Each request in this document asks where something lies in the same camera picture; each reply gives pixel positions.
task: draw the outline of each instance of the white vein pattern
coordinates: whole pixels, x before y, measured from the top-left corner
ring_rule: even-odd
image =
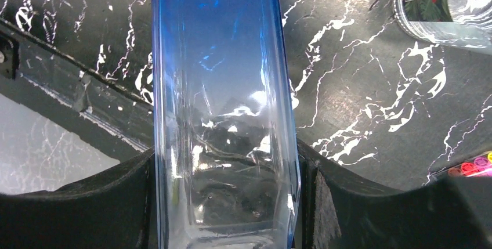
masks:
[[[337,74],[354,66],[357,67],[352,74],[353,80],[356,80],[357,76],[360,75],[359,73],[363,74],[366,69],[377,68],[381,71],[381,81],[386,82],[386,85],[381,85],[382,91],[390,94],[391,98],[378,100],[372,93],[367,93],[364,95],[366,98],[363,107],[359,108],[358,113],[351,118],[346,128],[329,133],[327,136],[320,136],[317,141],[312,143],[312,146],[322,155],[340,165],[353,165],[363,160],[377,161],[379,148],[373,147],[370,151],[367,146],[364,147],[365,153],[358,151],[358,160],[355,162],[347,162],[343,158],[349,156],[360,144],[369,143],[374,131],[379,132],[383,129],[394,133],[407,125],[418,114],[425,114],[430,117],[430,114],[425,110],[425,103],[428,103],[429,99],[435,98],[446,85],[445,61],[444,58],[433,58],[434,51],[439,49],[438,45],[414,42],[413,46],[402,47],[400,59],[395,59],[393,62],[395,66],[398,66],[399,75],[388,75],[377,56],[377,54],[381,54],[381,47],[373,42],[384,35],[388,27],[394,27],[395,21],[388,18],[378,31],[366,39],[350,39],[347,36],[348,31],[360,29],[359,22],[366,18],[357,12],[357,6],[360,6],[361,2],[369,2],[370,0],[335,1],[345,1],[342,8],[343,15],[338,19],[328,20],[312,36],[305,52],[307,67],[298,76],[300,80],[296,84],[291,82],[293,108],[299,109],[299,105],[302,103],[298,99],[299,93],[302,93],[305,85],[309,84],[312,88],[311,80],[317,81],[314,113],[309,123],[298,124],[298,130],[302,132],[305,128],[316,127],[318,122],[324,122],[325,118],[319,117],[319,112],[323,111],[321,104],[325,105],[324,102],[320,103],[320,87],[322,89],[327,81],[336,78]],[[388,7],[391,2],[392,0],[387,0],[384,8]],[[316,7],[319,6],[316,0],[313,0],[313,4],[311,15],[316,12]],[[287,13],[295,10],[295,5],[291,6]],[[289,24],[287,16],[284,14],[284,27]],[[346,44],[343,44],[333,55],[324,55],[323,41],[328,41],[329,38],[339,39],[340,42]],[[366,53],[363,56],[368,57],[367,61],[359,59],[361,53]],[[416,60],[420,62],[419,65],[415,65]],[[346,88],[350,91],[350,83],[346,85]],[[423,109],[423,111],[419,113],[417,108]]]
[[[438,160],[445,158],[446,161],[451,161],[452,157],[456,156],[455,154],[460,146],[463,145],[467,139],[473,138],[473,133],[479,127],[485,126],[483,122],[485,121],[487,115],[488,118],[492,116],[492,94],[485,99],[479,110],[480,111],[476,113],[475,116],[462,121],[457,121],[449,128],[443,141],[444,152],[431,162],[428,168],[427,181],[424,185],[431,182],[431,176],[436,172],[434,169],[434,164]]]
[[[147,56],[147,64],[144,65],[135,80],[135,87],[140,92],[142,98],[149,104],[154,105],[154,92],[152,89],[152,68],[153,68],[153,58],[152,53]]]
[[[104,76],[108,80],[117,80],[115,75],[117,75],[117,72],[121,70],[122,74],[122,79],[124,80],[128,74],[128,67],[130,66],[131,62],[128,60],[128,55],[133,51],[135,47],[135,29],[133,27],[133,7],[136,5],[144,5],[147,0],[127,0],[128,1],[128,32],[126,34],[126,39],[125,39],[125,46],[126,46],[126,52],[125,54],[120,58],[118,61],[117,67],[111,71],[106,73]]]
[[[29,32],[32,28],[32,4],[31,0],[23,0],[23,4],[16,13],[16,23],[19,29]]]
[[[73,6],[66,0],[44,0],[42,4],[44,12],[42,26],[47,43],[52,45],[55,43],[56,31],[58,28],[58,21],[56,19],[57,11],[60,10],[62,6],[73,8]]]
[[[81,26],[82,26],[82,22],[84,21],[84,18],[85,18],[85,11],[87,10],[87,2],[85,0],[82,0],[82,3],[83,3],[83,6],[82,6],[82,12],[80,13],[80,15],[78,15],[78,20],[75,21],[75,26],[74,26],[74,32],[77,33]]]

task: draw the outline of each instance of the blue glass bottle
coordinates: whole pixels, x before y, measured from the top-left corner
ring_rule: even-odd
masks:
[[[300,176],[278,0],[152,0],[160,248],[290,248]]]

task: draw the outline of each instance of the black tabletop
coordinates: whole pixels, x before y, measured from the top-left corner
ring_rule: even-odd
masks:
[[[491,146],[492,57],[416,41],[393,0],[280,0],[298,137],[408,190]],[[150,0],[0,0],[0,17],[152,103]]]

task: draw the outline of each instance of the marker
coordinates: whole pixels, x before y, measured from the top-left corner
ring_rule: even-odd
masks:
[[[463,175],[463,173],[461,172],[460,168],[450,168],[447,170],[447,174],[449,176],[460,176],[460,175]]]
[[[466,176],[471,176],[478,172],[477,166],[474,163],[465,162],[461,164],[461,171]]]
[[[479,167],[479,168],[483,168],[486,172],[483,173],[483,175],[487,175],[487,176],[492,176],[492,165],[490,164],[490,161],[489,159],[485,158],[485,157],[477,157],[473,163]]]

